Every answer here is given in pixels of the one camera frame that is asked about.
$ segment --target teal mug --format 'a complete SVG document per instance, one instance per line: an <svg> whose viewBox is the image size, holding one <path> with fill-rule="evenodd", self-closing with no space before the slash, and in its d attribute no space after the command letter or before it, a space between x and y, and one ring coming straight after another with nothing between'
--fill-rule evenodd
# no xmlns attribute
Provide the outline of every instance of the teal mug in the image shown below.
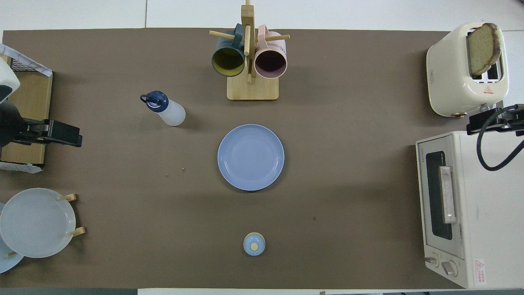
<svg viewBox="0 0 524 295"><path fill-rule="evenodd" d="M235 77L244 70L244 37L241 24L236 24L234 30L227 30L226 34L234 35L233 39L220 37L216 43L215 53L211 57L211 64L216 72L226 77Z"/></svg>

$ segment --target bread slice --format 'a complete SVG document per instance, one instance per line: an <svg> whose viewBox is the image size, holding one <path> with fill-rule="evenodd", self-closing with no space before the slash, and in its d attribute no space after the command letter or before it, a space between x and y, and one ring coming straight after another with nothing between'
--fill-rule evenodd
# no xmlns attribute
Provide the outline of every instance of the bread slice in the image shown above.
<svg viewBox="0 0 524 295"><path fill-rule="evenodd" d="M476 77L489 70L500 58L502 33L497 25L485 23L466 39L470 74Z"/></svg>

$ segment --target oven handle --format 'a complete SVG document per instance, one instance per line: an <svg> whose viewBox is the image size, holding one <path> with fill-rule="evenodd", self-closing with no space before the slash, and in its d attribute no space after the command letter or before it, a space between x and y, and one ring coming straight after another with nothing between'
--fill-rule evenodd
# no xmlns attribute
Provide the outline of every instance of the oven handle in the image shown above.
<svg viewBox="0 0 524 295"><path fill-rule="evenodd" d="M455 224L455 205L453 202L453 184L451 181L451 167L439 167L440 194L442 197L442 215L444 223Z"/></svg>

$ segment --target white toaster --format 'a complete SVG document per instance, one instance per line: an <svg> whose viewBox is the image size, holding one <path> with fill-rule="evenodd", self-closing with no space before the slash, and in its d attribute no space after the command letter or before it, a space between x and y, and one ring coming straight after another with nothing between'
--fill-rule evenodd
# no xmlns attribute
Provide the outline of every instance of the white toaster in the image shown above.
<svg viewBox="0 0 524 295"><path fill-rule="evenodd" d="M490 106L501 101L508 93L504 39L496 64L481 76L470 75L466 36L482 24L464 24L428 50L426 70L429 100L439 115L461 118L482 104Z"/></svg>

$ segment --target blue lid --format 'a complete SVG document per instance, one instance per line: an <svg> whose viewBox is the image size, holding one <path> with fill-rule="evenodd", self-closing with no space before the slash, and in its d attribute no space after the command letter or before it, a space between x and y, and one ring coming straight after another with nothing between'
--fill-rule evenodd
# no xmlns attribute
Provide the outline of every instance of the blue lid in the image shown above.
<svg viewBox="0 0 524 295"><path fill-rule="evenodd" d="M251 256L258 256L266 249L266 240L259 233L250 233L244 238L244 251Z"/></svg>
<svg viewBox="0 0 524 295"><path fill-rule="evenodd" d="M143 94L140 96L140 100L145 102L147 107L155 113L163 112L169 104L167 96L158 90Z"/></svg>

